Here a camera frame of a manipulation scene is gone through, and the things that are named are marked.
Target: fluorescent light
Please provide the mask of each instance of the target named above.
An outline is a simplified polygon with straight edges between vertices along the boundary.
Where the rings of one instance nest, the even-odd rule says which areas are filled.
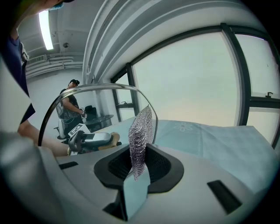
[[[51,32],[49,30],[49,11],[43,11],[39,13],[39,22],[45,47],[47,50],[53,49],[53,43],[51,38]]]

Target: ceiling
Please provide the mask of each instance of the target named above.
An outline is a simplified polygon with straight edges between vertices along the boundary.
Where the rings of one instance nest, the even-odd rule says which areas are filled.
[[[89,31],[104,0],[76,0],[49,14],[53,50],[47,51],[41,35],[39,16],[26,18],[18,33],[28,55],[84,53]]]

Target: person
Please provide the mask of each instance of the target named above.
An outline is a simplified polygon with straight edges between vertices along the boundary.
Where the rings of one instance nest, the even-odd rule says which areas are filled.
[[[14,26],[11,29],[10,35],[6,38],[4,46],[1,47],[1,53],[11,75],[28,96],[29,94],[25,77],[27,55],[23,50],[23,45],[18,36],[18,27],[27,16],[37,14],[44,10],[57,9],[62,7],[64,3],[72,1],[74,0],[21,1],[15,10]],[[28,121],[28,118],[34,113],[35,110],[33,106],[30,105],[24,114],[17,132],[23,137],[31,138],[35,144],[38,144],[39,130]],[[56,157],[67,155],[68,145],[60,143],[57,140],[43,137],[42,146],[49,148]]]
[[[60,93],[63,93],[67,89],[77,87],[80,84],[78,80],[72,79],[66,89],[63,89]],[[86,117],[85,111],[79,109],[77,99],[74,95],[66,97],[60,103],[60,107],[63,107],[61,111],[58,111],[59,118],[64,123],[64,134],[67,135],[77,124],[82,124],[82,117]]]

